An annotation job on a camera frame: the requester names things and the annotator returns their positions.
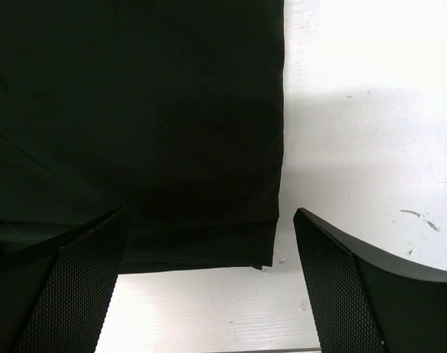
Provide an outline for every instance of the mesh panel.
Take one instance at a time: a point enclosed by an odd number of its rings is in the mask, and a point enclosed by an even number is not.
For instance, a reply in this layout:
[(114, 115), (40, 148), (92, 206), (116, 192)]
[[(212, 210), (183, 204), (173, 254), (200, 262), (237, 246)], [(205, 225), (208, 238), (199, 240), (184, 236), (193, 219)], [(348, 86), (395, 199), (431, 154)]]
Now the mesh panel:
[(296, 229), (322, 352), (385, 352), (352, 255), (305, 215), (296, 216)]
[(95, 229), (60, 251), (13, 352), (95, 351), (124, 253), (126, 234), (116, 228)]

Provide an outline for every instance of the black cloth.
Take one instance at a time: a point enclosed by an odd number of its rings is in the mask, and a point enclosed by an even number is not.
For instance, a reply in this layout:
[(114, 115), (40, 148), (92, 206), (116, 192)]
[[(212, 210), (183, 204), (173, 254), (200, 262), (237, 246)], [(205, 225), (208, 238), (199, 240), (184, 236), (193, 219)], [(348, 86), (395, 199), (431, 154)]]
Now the black cloth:
[(272, 263), (283, 1), (0, 0), (0, 247), (125, 205), (123, 273)]

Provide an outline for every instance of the white surface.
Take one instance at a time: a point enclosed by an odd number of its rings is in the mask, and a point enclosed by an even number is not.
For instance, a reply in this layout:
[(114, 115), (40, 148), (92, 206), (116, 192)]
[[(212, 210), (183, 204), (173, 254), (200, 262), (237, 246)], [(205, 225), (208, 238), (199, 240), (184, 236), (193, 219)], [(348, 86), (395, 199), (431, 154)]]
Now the white surface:
[(122, 276), (98, 352), (318, 347), (298, 207), (447, 269), (447, 1), (286, 0), (285, 17), (274, 267)]

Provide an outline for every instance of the black mesh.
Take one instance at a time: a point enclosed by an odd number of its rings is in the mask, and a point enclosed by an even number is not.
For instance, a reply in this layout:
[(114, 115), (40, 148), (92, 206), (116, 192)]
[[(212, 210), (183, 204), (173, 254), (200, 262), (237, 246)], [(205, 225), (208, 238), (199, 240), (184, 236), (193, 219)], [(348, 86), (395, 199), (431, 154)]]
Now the black mesh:
[(385, 352), (352, 254), (302, 214), (296, 231), (322, 352)]
[(123, 224), (106, 222), (60, 250), (13, 352), (95, 351), (126, 238)]

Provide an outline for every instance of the black fabric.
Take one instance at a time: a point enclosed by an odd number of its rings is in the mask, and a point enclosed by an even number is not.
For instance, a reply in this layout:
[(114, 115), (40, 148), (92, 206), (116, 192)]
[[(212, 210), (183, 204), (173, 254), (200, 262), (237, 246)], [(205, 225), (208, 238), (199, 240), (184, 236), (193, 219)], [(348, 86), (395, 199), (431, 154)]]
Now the black fabric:
[(282, 21), (279, 0), (0, 0), (0, 244), (126, 205), (124, 273), (270, 265)]

